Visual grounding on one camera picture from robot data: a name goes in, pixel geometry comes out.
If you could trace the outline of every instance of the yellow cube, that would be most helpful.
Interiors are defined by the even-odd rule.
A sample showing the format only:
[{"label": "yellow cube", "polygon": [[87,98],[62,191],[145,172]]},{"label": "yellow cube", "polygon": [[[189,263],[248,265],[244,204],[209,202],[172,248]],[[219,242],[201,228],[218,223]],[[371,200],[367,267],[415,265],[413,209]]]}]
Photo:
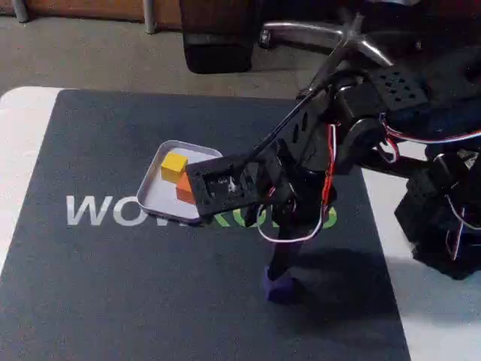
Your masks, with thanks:
[{"label": "yellow cube", "polygon": [[162,179],[167,182],[177,184],[182,173],[186,170],[187,157],[180,154],[170,152],[161,165]]}]

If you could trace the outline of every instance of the office chair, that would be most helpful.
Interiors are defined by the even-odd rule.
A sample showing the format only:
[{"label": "office chair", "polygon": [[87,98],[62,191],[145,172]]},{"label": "office chair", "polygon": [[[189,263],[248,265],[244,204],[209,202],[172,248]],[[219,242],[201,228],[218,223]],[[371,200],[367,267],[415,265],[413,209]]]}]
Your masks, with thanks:
[{"label": "office chair", "polygon": [[[367,0],[367,3],[391,3],[400,7],[417,5],[421,0]],[[297,21],[272,21],[262,26],[259,46],[270,48],[278,41],[288,41],[304,46],[332,49],[309,85],[300,91],[302,98],[314,89],[322,79],[332,74],[353,50],[364,54],[380,66],[394,65],[388,51],[371,36],[362,33],[364,16],[357,13],[353,20],[347,11],[340,12],[342,25],[332,23],[307,23]]]}]

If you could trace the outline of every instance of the white table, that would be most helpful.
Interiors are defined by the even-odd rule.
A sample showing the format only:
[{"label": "white table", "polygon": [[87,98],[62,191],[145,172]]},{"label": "white table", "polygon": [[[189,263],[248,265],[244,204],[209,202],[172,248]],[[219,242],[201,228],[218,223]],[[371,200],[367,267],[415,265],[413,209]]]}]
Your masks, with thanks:
[{"label": "white table", "polygon": [[[23,87],[0,98],[0,269],[59,91]],[[420,157],[423,147],[401,152]],[[481,273],[453,281],[415,261],[394,215],[406,180],[363,172],[412,360],[480,360]]]}]

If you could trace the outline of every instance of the chair wheel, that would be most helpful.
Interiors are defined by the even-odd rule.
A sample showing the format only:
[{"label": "chair wheel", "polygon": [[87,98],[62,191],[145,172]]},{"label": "chair wheel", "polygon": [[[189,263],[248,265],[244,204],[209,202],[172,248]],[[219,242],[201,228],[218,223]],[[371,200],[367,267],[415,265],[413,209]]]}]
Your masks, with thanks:
[{"label": "chair wheel", "polygon": [[272,35],[269,30],[262,30],[259,35],[259,47],[262,49],[272,49],[274,45],[272,44]]}]

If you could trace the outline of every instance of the metal bar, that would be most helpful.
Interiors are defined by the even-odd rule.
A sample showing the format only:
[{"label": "metal bar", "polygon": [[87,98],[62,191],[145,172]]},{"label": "metal bar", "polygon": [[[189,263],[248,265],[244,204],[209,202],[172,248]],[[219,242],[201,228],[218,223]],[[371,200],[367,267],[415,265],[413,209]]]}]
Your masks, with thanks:
[{"label": "metal bar", "polygon": [[368,36],[361,36],[354,41],[355,47],[360,53],[381,66],[393,66],[394,61],[380,47],[375,44]]},{"label": "metal bar", "polygon": [[144,22],[147,34],[155,34],[157,30],[156,18],[154,14],[154,0],[144,0]]},{"label": "metal bar", "polygon": [[268,30],[274,38],[329,49],[336,47],[344,37],[342,26],[328,23],[276,21],[264,24],[262,30]]},{"label": "metal bar", "polygon": [[348,41],[341,41],[323,62],[321,68],[314,75],[307,88],[301,92],[301,95],[303,96],[305,93],[313,91],[324,79],[333,74],[339,64],[346,59],[350,49],[351,46]]},{"label": "metal bar", "polygon": [[19,23],[27,23],[29,21],[29,13],[27,12],[25,2],[23,0],[12,0],[12,5]]}]

